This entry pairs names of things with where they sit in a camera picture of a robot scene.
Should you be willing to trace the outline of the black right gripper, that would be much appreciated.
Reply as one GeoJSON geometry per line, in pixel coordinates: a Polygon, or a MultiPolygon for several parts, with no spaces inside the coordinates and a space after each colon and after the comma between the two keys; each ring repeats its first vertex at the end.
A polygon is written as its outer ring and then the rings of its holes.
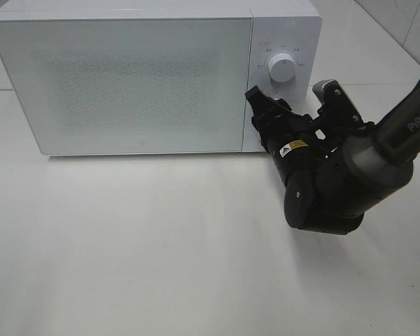
{"type": "Polygon", "coordinates": [[[293,112],[284,99],[266,96],[254,85],[245,94],[260,142],[272,156],[283,184],[315,188],[316,169],[328,154],[335,131],[322,131],[317,118],[293,112]]]}

